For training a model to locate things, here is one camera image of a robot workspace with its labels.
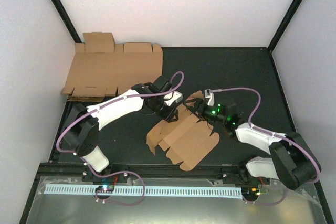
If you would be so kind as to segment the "brown cardboard box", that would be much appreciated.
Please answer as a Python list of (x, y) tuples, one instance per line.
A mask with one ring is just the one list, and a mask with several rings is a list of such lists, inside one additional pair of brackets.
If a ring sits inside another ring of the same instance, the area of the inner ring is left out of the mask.
[(173, 164), (183, 171), (191, 171), (219, 143), (219, 134), (213, 127), (200, 120), (185, 105), (177, 107), (178, 120), (161, 120), (146, 136), (146, 144), (155, 154), (159, 146)]

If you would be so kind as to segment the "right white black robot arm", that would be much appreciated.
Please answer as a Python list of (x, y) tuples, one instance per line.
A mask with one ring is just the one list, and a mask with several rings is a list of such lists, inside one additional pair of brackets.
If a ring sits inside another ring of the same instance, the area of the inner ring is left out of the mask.
[(238, 171), (239, 179), (252, 183), (257, 177), (276, 179), (287, 188), (296, 190), (301, 185), (317, 179), (321, 166), (297, 133), (268, 132), (244, 121), (236, 112), (236, 105), (210, 105), (201, 98), (187, 99), (184, 105), (200, 120), (210, 124), (212, 132), (223, 131), (239, 142), (249, 144), (268, 154), (246, 161)]

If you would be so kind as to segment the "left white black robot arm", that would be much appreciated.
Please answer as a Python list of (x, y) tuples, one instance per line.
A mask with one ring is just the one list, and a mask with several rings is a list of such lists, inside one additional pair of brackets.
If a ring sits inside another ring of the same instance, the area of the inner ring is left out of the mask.
[(165, 122), (177, 121), (177, 107), (182, 100), (183, 95), (171, 81), (159, 76), (154, 82), (136, 84), (108, 101), (90, 106), (76, 104), (65, 121), (56, 148), (64, 152), (60, 143), (66, 141), (70, 146), (67, 151), (79, 156), (100, 181), (106, 182), (112, 177), (113, 169), (99, 147), (99, 132), (111, 122), (143, 109), (151, 110)]

